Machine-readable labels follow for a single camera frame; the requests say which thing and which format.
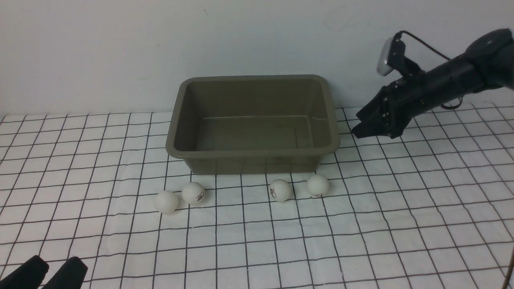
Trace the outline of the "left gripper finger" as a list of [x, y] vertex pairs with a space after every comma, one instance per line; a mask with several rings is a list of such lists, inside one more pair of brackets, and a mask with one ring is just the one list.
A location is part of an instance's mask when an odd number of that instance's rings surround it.
[[69, 258], [42, 289], [80, 289], [88, 267], [79, 257]]
[[2, 289], [38, 289], [49, 271], [49, 265], [34, 255], [0, 281]]

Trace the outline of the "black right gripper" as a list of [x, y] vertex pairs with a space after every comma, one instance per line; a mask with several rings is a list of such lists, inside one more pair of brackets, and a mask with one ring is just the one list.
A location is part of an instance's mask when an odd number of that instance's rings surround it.
[[[380, 89], [370, 102], [356, 113], [356, 117], [362, 122], [352, 128], [352, 134], [357, 138], [399, 137], [412, 119], [431, 110], [431, 105], [427, 78], [406, 81], [389, 93], [386, 89]], [[384, 106], [386, 116], [383, 120], [368, 119], [380, 114]]]

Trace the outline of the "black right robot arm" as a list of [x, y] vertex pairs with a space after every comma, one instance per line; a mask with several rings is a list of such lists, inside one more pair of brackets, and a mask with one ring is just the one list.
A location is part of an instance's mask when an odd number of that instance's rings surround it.
[[352, 134], [357, 138], [403, 134], [420, 114], [442, 107], [468, 94], [499, 88], [513, 89], [514, 42], [512, 30], [498, 29], [471, 43], [464, 53], [423, 71], [405, 56], [403, 31], [387, 39], [377, 72], [386, 76], [398, 71], [401, 78], [383, 86], [357, 114]]

